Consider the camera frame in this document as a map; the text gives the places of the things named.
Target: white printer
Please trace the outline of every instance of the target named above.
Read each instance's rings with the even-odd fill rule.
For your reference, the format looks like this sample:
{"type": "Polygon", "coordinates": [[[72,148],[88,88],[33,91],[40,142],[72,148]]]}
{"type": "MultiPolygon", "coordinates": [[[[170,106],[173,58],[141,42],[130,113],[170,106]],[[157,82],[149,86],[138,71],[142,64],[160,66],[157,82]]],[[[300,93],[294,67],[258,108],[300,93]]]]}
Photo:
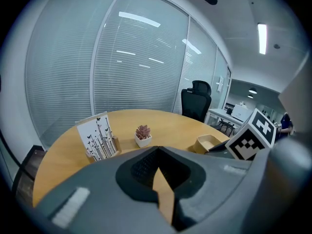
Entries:
{"type": "Polygon", "coordinates": [[[231,116],[244,122],[251,115],[251,113],[252,111],[248,108],[236,104],[233,108],[231,116]]]}

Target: person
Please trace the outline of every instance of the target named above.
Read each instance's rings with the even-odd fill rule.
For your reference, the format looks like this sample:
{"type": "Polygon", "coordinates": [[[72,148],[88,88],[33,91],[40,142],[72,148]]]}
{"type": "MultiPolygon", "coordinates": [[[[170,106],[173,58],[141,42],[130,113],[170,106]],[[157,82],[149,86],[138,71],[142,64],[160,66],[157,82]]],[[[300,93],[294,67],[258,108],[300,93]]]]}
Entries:
{"type": "Polygon", "coordinates": [[[288,113],[286,112],[281,119],[282,129],[277,130],[276,138],[275,140],[280,140],[282,138],[285,138],[290,134],[293,130],[293,123],[290,119],[288,113]]]}

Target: small wooden box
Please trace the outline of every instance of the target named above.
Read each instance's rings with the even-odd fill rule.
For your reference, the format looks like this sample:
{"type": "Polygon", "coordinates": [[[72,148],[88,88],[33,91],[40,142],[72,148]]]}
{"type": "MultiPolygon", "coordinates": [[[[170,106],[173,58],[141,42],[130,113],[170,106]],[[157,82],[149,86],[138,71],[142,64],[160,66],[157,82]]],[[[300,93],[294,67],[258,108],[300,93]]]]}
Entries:
{"type": "MultiPolygon", "coordinates": [[[[120,147],[120,143],[119,143],[118,138],[117,138],[117,137],[113,137],[113,141],[114,141],[114,143],[115,143],[115,145],[116,145],[117,152],[115,152],[115,153],[111,156],[111,158],[121,154],[121,147],[120,147]]],[[[94,163],[94,162],[95,162],[95,159],[93,158],[92,155],[90,156],[90,155],[88,155],[88,153],[86,152],[86,156],[87,156],[87,158],[88,158],[88,160],[89,160],[90,163],[94,163]]]]}
{"type": "Polygon", "coordinates": [[[202,135],[197,138],[193,149],[198,154],[205,154],[210,148],[220,143],[221,141],[212,135],[202,135]]]}

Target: glass wall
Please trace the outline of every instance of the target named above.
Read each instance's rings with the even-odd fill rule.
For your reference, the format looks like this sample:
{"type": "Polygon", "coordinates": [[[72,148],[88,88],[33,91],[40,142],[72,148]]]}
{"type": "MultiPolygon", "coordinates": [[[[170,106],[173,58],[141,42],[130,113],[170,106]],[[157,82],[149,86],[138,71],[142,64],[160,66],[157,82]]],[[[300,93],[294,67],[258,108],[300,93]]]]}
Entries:
{"type": "Polygon", "coordinates": [[[208,82],[210,107],[222,107],[229,79],[209,34],[166,0],[49,0],[25,72],[29,111],[46,148],[76,121],[104,111],[181,114],[181,90],[193,80],[208,82]]]}
{"type": "Polygon", "coordinates": [[[163,0],[117,0],[97,48],[95,112],[172,112],[187,29],[188,16],[163,0]]]}
{"type": "Polygon", "coordinates": [[[181,91],[192,88],[193,80],[203,80],[211,84],[215,70],[216,44],[206,31],[191,19],[186,44],[183,69],[176,95],[174,113],[181,114],[181,91]]]}

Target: chair headrest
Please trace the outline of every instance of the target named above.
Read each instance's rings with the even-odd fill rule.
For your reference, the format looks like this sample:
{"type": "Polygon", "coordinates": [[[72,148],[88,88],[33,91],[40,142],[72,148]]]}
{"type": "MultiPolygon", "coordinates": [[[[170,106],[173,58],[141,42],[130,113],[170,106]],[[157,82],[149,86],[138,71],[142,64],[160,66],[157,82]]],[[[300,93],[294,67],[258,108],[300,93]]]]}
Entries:
{"type": "Polygon", "coordinates": [[[193,80],[193,90],[207,93],[209,96],[211,95],[211,87],[210,85],[203,80],[193,80]]]}

